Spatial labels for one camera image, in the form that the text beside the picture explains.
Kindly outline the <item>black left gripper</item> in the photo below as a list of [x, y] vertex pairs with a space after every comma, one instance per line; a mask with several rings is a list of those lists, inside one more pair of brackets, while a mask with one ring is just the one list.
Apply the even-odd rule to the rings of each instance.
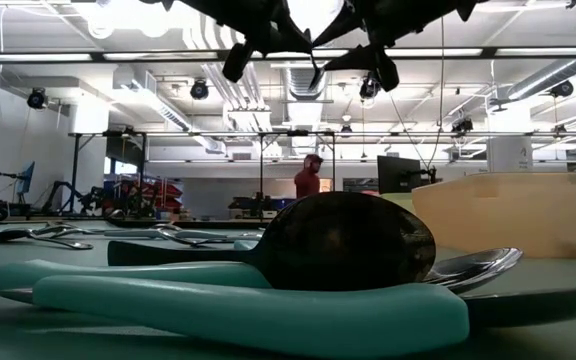
[[217, 25], [227, 26], [244, 36], [235, 43], [223, 64], [222, 74], [238, 82], [252, 54], [263, 57], [271, 53], [310, 53], [310, 30], [302, 31], [280, 0], [180, 0], [181, 3], [212, 18]]

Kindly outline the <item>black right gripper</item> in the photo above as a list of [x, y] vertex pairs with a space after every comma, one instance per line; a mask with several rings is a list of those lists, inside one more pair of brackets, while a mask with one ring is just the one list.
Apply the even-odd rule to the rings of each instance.
[[381, 88], [391, 91], [399, 85], [396, 64], [385, 50], [410, 33], [456, 11], [463, 22], [481, 0], [359, 0], [355, 8], [343, 7], [334, 20], [312, 42], [321, 46], [364, 25], [369, 46], [358, 46], [328, 61], [324, 70], [374, 70]]

